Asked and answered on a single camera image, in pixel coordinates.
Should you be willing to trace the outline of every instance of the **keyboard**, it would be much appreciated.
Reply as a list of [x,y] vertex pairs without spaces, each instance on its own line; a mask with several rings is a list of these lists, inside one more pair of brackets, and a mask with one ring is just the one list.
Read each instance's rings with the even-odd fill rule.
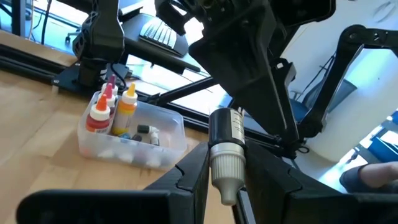
[[183,56],[174,49],[177,41],[177,33],[158,18],[147,22],[142,27],[139,35],[141,40],[154,44],[177,56]]

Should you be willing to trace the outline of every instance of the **person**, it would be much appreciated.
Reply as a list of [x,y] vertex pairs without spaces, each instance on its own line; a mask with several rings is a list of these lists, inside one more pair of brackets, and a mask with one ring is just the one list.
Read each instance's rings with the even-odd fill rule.
[[349,193],[398,194],[398,161],[354,167],[340,183]]

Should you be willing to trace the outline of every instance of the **orange bottle cap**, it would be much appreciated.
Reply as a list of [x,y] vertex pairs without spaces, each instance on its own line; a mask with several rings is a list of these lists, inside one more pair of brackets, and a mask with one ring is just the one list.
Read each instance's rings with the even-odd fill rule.
[[99,111],[106,111],[106,94],[102,94],[101,98],[98,100],[97,105],[95,106],[95,108]]

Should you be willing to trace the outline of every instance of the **black mount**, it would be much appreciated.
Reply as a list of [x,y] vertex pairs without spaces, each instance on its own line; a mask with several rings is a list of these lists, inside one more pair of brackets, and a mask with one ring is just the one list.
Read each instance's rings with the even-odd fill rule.
[[113,65],[119,78],[126,76],[128,68],[117,65],[124,52],[124,32],[118,12],[119,1],[93,0],[93,10],[72,43],[78,63],[57,75],[53,85],[89,95],[101,88],[106,77],[114,73],[110,72],[109,64]]

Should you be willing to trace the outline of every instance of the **yellow bottle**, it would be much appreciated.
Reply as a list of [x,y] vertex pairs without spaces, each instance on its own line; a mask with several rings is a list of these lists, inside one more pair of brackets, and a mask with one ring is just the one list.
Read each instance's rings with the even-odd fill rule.
[[112,134],[121,135],[128,133],[132,122],[132,116],[137,108],[136,84],[132,83],[128,90],[124,91],[119,100],[118,108],[112,125]]

